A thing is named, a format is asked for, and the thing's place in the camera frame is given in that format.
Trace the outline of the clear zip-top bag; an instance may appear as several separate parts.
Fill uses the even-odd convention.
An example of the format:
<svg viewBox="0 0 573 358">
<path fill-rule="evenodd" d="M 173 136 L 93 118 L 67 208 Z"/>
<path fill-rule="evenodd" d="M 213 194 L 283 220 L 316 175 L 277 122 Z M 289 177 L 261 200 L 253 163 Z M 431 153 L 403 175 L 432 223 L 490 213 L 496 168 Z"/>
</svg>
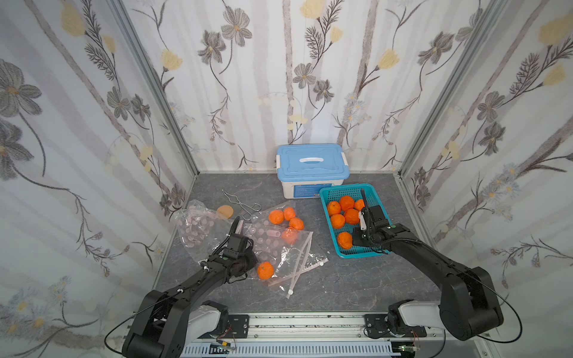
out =
<svg viewBox="0 0 573 358">
<path fill-rule="evenodd" d="M 198 200 L 192 200 L 174 218 L 183 247 L 198 263 L 209 258 L 225 240 L 232 223 Z"/>
<path fill-rule="evenodd" d="M 291 298 L 301 281 L 301 276 L 322 268 L 328 262 L 328 258 L 324 251 L 313 244 L 313 232 L 307 229 L 305 221 L 304 230 L 299 231 L 298 240 L 293 246 L 282 240 L 281 234 L 289 228 L 289 222 L 273 225 L 269 222 L 268 215 L 272 210 L 283 210 L 285 207 L 293 207 L 296 217 L 304 221 L 295 201 L 289 200 L 254 213 L 246 225 L 246 233 L 255 241 L 254 252 L 258 259 L 255 279 L 284 297 Z M 260 280 L 257 267 L 266 261 L 274 266 L 275 273 L 268 280 Z"/>
</svg>

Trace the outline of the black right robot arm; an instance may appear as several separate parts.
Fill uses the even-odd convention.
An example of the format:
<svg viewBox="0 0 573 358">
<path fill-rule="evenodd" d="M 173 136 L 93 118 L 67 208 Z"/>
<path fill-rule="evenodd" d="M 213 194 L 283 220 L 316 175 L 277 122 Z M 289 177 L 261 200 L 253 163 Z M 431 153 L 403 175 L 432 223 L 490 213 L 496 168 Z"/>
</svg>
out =
<svg viewBox="0 0 573 358">
<path fill-rule="evenodd" d="M 409 299 L 390 305 L 389 332 L 404 335 L 414 327 L 437 328 L 467 341 L 503 324 L 501 305 L 507 300 L 495 291 L 488 271 L 469 268 L 441 254 L 409 228 L 390 223 L 379 205 L 365 205 L 359 220 L 352 233 L 355 244 L 404 258 L 440 289 L 439 301 Z"/>
</svg>

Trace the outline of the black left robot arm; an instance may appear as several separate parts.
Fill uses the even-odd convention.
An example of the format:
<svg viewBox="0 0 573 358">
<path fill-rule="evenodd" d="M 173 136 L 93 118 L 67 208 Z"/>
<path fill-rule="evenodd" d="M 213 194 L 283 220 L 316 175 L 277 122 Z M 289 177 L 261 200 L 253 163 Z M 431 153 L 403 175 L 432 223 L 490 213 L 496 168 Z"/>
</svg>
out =
<svg viewBox="0 0 573 358">
<path fill-rule="evenodd" d="M 246 280 L 257 258 L 254 240 L 241 234 L 243 220 L 231 228 L 197 271 L 183 283 L 166 291 L 152 290 L 134 313 L 122 346 L 123 357 L 179 357 L 186 341 L 191 313 L 207 296 L 225 284 Z"/>
</svg>

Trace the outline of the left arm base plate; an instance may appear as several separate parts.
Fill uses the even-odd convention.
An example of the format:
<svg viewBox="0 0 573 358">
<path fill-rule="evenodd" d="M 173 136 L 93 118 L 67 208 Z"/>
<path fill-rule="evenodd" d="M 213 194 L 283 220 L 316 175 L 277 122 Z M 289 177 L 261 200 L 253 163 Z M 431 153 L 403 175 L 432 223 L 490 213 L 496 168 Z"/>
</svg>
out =
<svg viewBox="0 0 573 358">
<path fill-rule="evenodd" d="M 231 314 L 228 316 L 227 325 L 222 339 L 242 340 L 249 335 L 250 316 L 247 314 Z"/>
</svg>

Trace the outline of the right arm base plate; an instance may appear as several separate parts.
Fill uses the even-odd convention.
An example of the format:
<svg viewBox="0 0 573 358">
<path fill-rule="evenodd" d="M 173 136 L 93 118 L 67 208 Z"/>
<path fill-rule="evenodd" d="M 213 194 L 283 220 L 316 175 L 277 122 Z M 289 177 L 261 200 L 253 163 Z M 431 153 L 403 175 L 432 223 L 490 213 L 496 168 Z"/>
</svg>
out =
<svg viewBox="0 0 573 358">
<path fill-rule="evenodd" d="M 365 314 L 364 318 L 364 330 L 363 333 L 367 338 L 378 340 L 381 338 L 419 338 L 427 337 L 427 331 L 425 328 L 407 327 L 404 330 L 399 331 L 395 329 L 392 331 L 389 327 L 389 322 L 386 319 L 386 314 Z"/>
</svg>

